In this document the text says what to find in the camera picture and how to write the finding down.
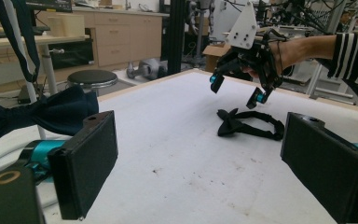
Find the circular hole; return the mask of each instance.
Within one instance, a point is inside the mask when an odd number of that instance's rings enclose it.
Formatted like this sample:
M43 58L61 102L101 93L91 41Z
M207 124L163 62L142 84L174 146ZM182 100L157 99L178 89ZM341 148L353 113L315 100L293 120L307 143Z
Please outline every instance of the circular hole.
M21 175L20 171L6 171L0 174L0 185L8 184L19 178L20 175Z

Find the person's arm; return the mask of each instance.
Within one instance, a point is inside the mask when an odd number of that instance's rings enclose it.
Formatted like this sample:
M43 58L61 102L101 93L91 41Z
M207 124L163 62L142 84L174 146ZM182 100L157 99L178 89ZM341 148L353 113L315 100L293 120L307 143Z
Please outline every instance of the person's arm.
M309 58L332 59L336 45L335 35L304 37L287 42L271 42L272 54L275 59L277 73L295 63L301 63ZM243 72L252 77L258 74L250 67L243 68Z

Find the black pole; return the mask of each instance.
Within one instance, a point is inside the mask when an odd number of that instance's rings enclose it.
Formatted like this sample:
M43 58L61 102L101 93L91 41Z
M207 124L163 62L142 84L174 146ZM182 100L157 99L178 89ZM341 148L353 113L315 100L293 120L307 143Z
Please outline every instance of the black pole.
M168 29L168 76L181 71L183 38L185 34L186 0L171 0Z

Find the black cloth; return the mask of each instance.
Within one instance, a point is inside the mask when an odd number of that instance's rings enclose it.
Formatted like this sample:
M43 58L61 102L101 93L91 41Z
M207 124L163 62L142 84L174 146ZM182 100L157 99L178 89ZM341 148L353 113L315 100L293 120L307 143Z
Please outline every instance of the black cloth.
M31 24L30 10L23 0L11 0L13 7L16 9L16 17L19 22L19 28L24 38L27 47L28 55L34 63L34 71L30 72L26 55L21 53L18 46L16 36L14 35L13 26L11 25L10 18L7 15L7 10L3 0L0 0L0 22L4 28L8 41L10 42L16 56L19 58L21 71L25 79L29 82L35 82L39 73L40 60L37 54L36 43L34 41L34 32Z
M83 119L99 112L95 92L84 93L73 86L31 105L14 108L0 106L0 138L19 128L40 125L53 133L75 135L83 127Z
M358 78L358 34L337 34L328 77L352 81Z
M217 131L217 135L225 136L233 133L247 133L259 137L273 139L276 141L280 141L283 139L284 125L279 120L274 119L271 115L260 113L257 111L246 111L238 114L237 112L238 108L235 108L230 112L227 112L226 110L222 109L219 109L217 111L217 116L219 116L219 118L223 120L223 124ZM238 120L248 118L261 119L265 122L271 123L272 125L274 125L275 133L257 129Z

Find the countertop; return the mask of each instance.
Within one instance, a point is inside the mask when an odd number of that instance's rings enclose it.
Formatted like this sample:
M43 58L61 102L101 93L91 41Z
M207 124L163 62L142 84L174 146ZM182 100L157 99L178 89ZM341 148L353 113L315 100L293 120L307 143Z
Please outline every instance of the countertop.
M137 8L125 9L110 9L110 8L92 8L92 7L72 7L73 11L88 11L88 12L108 12L108 13L119 13L119 14L131 14L131 15L143 15L143 16L159 16L169 17L170 14L158 13L158 12L143 12Z

